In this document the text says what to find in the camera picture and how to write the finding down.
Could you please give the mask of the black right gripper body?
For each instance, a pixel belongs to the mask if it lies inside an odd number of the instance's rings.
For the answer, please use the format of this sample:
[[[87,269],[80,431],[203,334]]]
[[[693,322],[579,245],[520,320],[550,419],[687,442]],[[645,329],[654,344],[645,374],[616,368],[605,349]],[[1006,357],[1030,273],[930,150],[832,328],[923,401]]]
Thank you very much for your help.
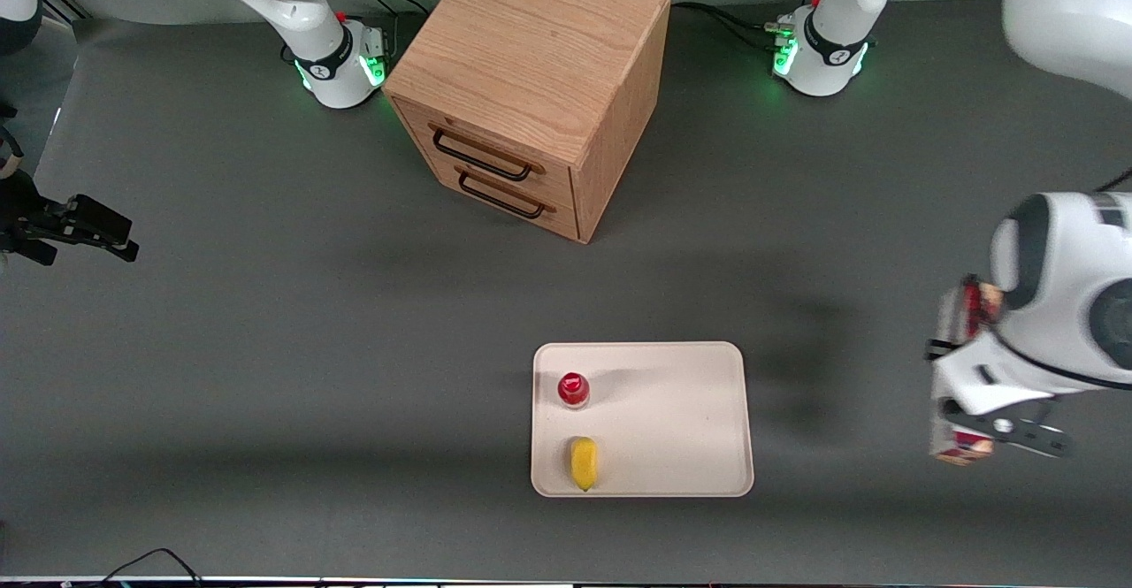
[[[40,194],[33,178],[16,169],[1,180],[1,253],[3,261],[15,254],[38,265],[51,266],[57,256],[55,247],[40,241],[31,228],[45,228],[55,233],[65,213],[65,203],[49,201]]]

